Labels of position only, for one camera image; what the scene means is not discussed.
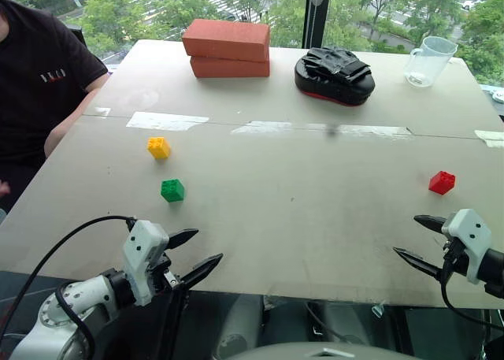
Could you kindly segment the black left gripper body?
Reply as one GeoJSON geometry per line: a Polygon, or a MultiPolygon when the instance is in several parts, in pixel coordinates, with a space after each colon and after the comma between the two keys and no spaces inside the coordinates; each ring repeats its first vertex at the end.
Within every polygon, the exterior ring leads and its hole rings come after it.
{"type": "Polygon", "coordinates": [[[170,270],[172,262],[163,252],[158,260],[149,266],[149,287],[152,295],[177,289],[182,284],[182,277],[170,270]]]}

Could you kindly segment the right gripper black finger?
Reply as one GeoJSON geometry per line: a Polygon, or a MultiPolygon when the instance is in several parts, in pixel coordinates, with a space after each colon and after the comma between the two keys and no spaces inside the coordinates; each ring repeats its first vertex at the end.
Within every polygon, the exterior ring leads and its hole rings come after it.
{"type": "Polygon", "coordinates": [[[421,271],[422,273],[425,273],[426,275],[433,277],[435,280],[440,279],[442,272],[441,268],[426,262],[423,258],[413,253],[410,253],[406,249],[400,247],[393,247],[393,250],[402,260],[404,260],[413,268],[421,271]]]}
{"type": "Polygon", "coordinates": [[[447,220],[446,218],[443,217],[437,217],[426,214],[415,215],[413,219],[423,227],[433,232],[437,232],[439,234],[443,234],[443,226],[447,220]]]}

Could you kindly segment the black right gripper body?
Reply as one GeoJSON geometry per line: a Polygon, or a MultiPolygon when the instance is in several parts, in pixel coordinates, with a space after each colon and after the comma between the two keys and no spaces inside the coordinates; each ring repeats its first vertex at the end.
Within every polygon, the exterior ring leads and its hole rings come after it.
{"type": "Polygon", "coordinates": [[[453,238],[445,243],[443,250],[443,268],[447,269],[447,275],[457,273],[466,276],[469,258],[465,253],[465,244],[459,238],[453,238]]]}

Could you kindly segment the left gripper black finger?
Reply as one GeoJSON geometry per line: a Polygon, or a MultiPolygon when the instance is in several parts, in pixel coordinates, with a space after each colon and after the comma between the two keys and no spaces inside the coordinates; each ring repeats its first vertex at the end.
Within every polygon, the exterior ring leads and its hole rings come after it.
{"type": "Polygon", "coordinates": [[[197,265],[181,278],[183,286],[186,290],[192,289],[195,285],[203,281],[217,267],[221,259],[224,257],[222,253],[210,256],[197,265]]]}
{"type": "Polygon", "coordinates": [[[166,245],[167,250],[172,250],[185,244],[191,238],[198,234],[196,228],[185,228],[179,232],[169,234],[169,241],[166,245]]]}

